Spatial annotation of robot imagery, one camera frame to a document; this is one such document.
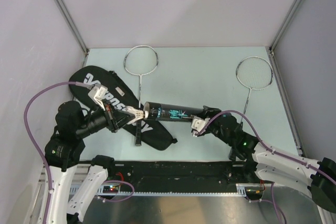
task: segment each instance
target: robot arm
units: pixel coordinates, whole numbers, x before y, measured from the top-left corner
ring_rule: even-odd
[[[279,183],[296,189],[320,207],[336,212],[336,163],[292,155],[262,141],[257,133],[252,136],[243,131],[243,125],[229,112],[204,106],[188,108],[147,102],[144,106],[148,119],[158,121],[191,122],[192,134],[202,136],[212,133],[232,147],[233,153],[252,164],[253,172],[262,180]]]
[[[103,97],[100,89],[94,91],[93,100]],[[83,138],[105,127],[116,132],[126,124],[140,119],[191,122],[194,136],[211,133],[231,146],[234,154],[246,163],[252,164],[252,173],[262,180],[277,182],[294,188],[307,196],[320,207],[336,212],[336,163],[329,159],[322,162],[301,158],[275,149],[259,138],[243,131],[230,113],[219,109],[203,109],[159,103],[146,103],[144,111],[126,107],[115,110],[109,103],[97,102],[100,108],[87,116],[83,115],[80,104],[69,101],[59,107],[56,115],[57,126],[45,147],[45,157],[50,166],[52,191],[48,191],[48,181],[41,208],[40,223],[48,210],[47,222],[69,224],[81,223],[85,212],[99,186],[107,179],[108,169],[113,159],[93,163],[87,178],[75,196],[68,203],[69,189],[75,174],[79,157],[85,145]],[[44,207],[50,197],[50,205]]]
[[[48,210],[47,224],[80,223],[97,189],[107,179],[108,169],[113,162],[112,158],[97,156],[93,160],[87,178],[68,205],[71,182],[80,154],[85,148],[83,138],[103,128],[108,128],[113,133],[117,132],[126,124],[144,117],[143,111],[134,108],[128,107],[124,111],[115,110],[112,104],[105,101],[100,105],[103,107],[86,116],[76,101],[66,102],[59,107],[56,115],[57,126],[45,147],[45,158],[51,172],[52,190],[48,190],[48,180],[46,180],[38,223],[42,223],[45,219],[45,209]]]

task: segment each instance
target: metal frame edge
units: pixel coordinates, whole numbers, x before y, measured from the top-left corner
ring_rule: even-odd
[[[283,81],[282,81],[282,77],[281,77],[281,73],[279,71],[279,67],[278,67],[277,62],[276,62],[275,57],[274,57],[274,52],[271,52],[269,49],[267,49],[267,54],[268,54],[270,64],[271,64],[271,66],[273,68],[273,71],[274,71],[274,76],[275,76],[275,79],[276,79],[276,83],[277,83],[277,86],[278,86],[278,89],[279,89],[279,92],[280,92],[282,103],[285,107],[285,112],[286,112],[286,115],[287,115],[289,126],[290,126],[290,129],[292,131],[294,141],[295,141],[295,144],[297,146],[299,155],[301,154],[301,155],[305,156],[305,152],[302,149],[302,143],[301,143],[300,136],[299,136],[299,130],[298,130],[298,127],[295,123],[295,118],[294,118],[294,115],[292,113],[291,105],[290,105],[290,102],[289,102],[289,99],[288,99],[286,88],[285,88],[285,86],[283,84]]]
[[[67,8],[67,6],[65,5],[64,0],[54,0],[56,5],[58,6],[59,11],[61,12],[62,16],[64,17],[66,23],[68,24],[72,34],[74,35],[77,43],[79,44],[80,48],[82,49],[82,51],[84,52],[85,56],[88,53],[88,48],[81,36],[81,34],[79,33],[79,30],[77,28],[77,26],[75,25],[75,22],[73,21],[69,10]]]
[[[294,2],[292,3],[292,5],[289,8],[289,11],[284,19],[284,21],[282,22],[279,30],[276,33],[276,36],[274,37],[271,45],[270,45],[270,49],[271,51],[274,51],[274,49],[277,47],[280,39],[282,38],[282,36],[284,35],[286,29],[288,28],[290,22],[292,21],[292,19],[294,18],[295,14],[297,13],[299,7],[301,6],[302,2],[304,0],[294,0]]]

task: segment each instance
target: purple cable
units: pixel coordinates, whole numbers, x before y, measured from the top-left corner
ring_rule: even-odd
[[[223,114],[225,114],[225,113],[236,113],[236,114],[242,116],[242,117],[246,120],[246,122],[250,125],[250,127],[251,127],[251,129],[253,130],[253,132],[254,132],[256,138],[257,138],[258,141],[262,144],[262,146],[263,146],[266,150],[268,150],[269,152],[273,152],[273,150],[272,150],[271,148],[269,148],[269,147],[268,147],[268,146],[261,140],[261,138],[260,138],[260,136],[258,135],[256,129],[253,127],[251,121],[250,121],[245,115],[243,115],[242,113],[240,113],[239,111],[236,111],[236,110],[226,110],[226,111],[219,112],[217,115],[215,115],[213,118],[211,118],[211,119],[209,120],[209,122],[205,125],[205,127],[204,127],[198,134],[196,134],[196,136],[201,135],[201,134],[206,130],[206,128],[207,128],[207,127],[208,127],[208,126],[209,126],[209,125],[210,125],[210,124],[211,124],[217,117],[219,117],[219,116],[221,116],[221,115],[223,115]],[[325,178],[327,178],[331,183],[333,183],[334,185],[336,185],[336,181],[335,181],[332,177],[330,177],[330,176],[329,176],[328,174],[326,174],[324,171],[322,171],[322,170],[320,170],[320,169],[318,169],[318,168],[316,168],[316,167],[314,167],[314,166],[308,164],[308,162],[307,162],[307,163],[306,163],[306,162],[303,162],[303,161],[301,161],[301,160],[298,160],[298,159],[296,159],[296,158],[290,157],[290,156],[288,156],[288,155],[286,155],[286,154],[283,154],[283,153],[280,153],[280,152],[277,152],[277,151],[274,151],[273,153],[276,154],[276,155],[278,155],[278,156],[287,158],[287,159],[292,160],[292,161],[294,161],[294,162],[296,162],[296,163],[298,163],[298,164],[301,164],[301,165],[304,165],[304,166],[306,166],[306,167],[308,167],[308,168],[313,169],[314,171],[318,172],[319,174],[321,174],[321,175],[323,175]]]
[[[44,163],[44,166],[46,167],[46,171],[47,171],[47,179],[48,179],[48,190],[51,191],[52,190],[52,179],[51,179],[51,172],[50,172],[50,167],[48,165],[48,162],[44,156],[44,153],[42,152],[41,148],[38,146],[38,144],[36,143],[34,137],[33,137],[33,134],[29,128],[29,124],[28,124],[28,110],[29,110],[29,107],[31,106],[31,104],[34,102],[34,100],[36,98],[38,98],[40,95],[42,95],[43,93],[49,91],[50,89],[53,89],[55,87],[58,87],[58,86],[62,86],[62,85],[78,85],[78,86],[82,86],[82,87],[90,87],[91,85],[87,85],[87,84],[84,84],[84,83],[81,83],[81,82],[74,82],[74,81],[66,81],[66,82],[61,82],[61,83],[57,83],[57,84],[54,84],[54,85],[51,85],[50,87],[46,88],[46,89],[43,89],[41,90],[40,92],[38,92],[36,95],[34,95],[30,101],[28,102],[26,108],[25,108],[25,112],[24,112],[24,115],[23,115],[23,119],[24,119],[24,122],[25,122],[25,127],[26,127],[26,130],[27,130],[27,133],[28,133],[28,136],[30,138],[30,140],[32,141],[33,145],[35,146],[38,154],[41,156],[42,160],[43,160],[43,163]],[[51,200],[51,194],[48,193],[48,197],[47,197],[47,202],[46,202],[46,209],[44,211],[44,215],[43,215],[43,224],[46,224],[47,223],[47,216],[48,216],[48,211],[49,211],[49,206],[50,206],[50,200]]]
[[[273,204],[273,202],[271,200],[267,200],[267,199],[262,199],[262,200],[250,200],[251,203],[257,203],[257,202],[267,202],[270,204]],[[284,218],[283,220],[285,221],[284,224],[287,224],[287,219],[285,216],[285,213],[281,210],[281,208],[279,206],[276,205],[276,209],[278,209],[278,211],[281,213],[282,217]]]
[[[271,195],[272,195],[272,204],[274,206],[275,213],[277,214],[279,223],[282,223],[280,214],[278,212],[277,204],[275,203],[275,197],[274,197],[274,182],[271,185]]]
[[[125,197],[125,198],[122,198],[122,199],[112,200],[112,199],[105,199],[104,198],[103,200],[107,201],[107,202],[121,202],[121,201],[127,200],[127,199],[131,198],[133,196],[134,192],[135,192],[134,186],[131,183],[128,183],[126,181],[121,181],[121,180],[106,180],[106,181],[104,181],[104,184],[105,183],[121,183],[121,184],[128,185],[132,189],[131,194],[129,196]]]

